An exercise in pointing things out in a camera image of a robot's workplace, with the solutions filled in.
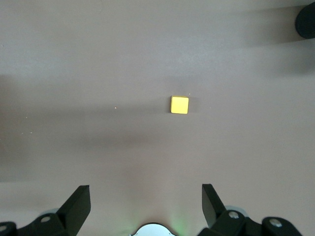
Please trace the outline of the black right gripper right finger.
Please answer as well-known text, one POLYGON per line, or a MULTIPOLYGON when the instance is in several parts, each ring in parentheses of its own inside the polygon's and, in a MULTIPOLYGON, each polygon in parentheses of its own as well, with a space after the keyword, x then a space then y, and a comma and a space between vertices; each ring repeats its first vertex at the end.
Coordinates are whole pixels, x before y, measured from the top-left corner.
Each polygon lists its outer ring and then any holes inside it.
POLYGON ((228 210, 211 184, 202 185, 202 210, 207 228, 200 236, 300 236, 301 233, 288 220, 265 217, 256 223, 240 211, 228 210))

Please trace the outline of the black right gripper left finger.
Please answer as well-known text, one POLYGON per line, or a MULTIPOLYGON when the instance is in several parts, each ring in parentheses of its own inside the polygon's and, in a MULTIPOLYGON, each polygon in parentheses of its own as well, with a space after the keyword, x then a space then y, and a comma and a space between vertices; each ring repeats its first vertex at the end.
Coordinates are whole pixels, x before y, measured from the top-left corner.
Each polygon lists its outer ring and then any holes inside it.
POLYGON ((80 185, 54 213, 46 213, 28 225, 17 228, 15 222, 0 223, 2 236, 76 236, 91 211, 90 187, 80 185))

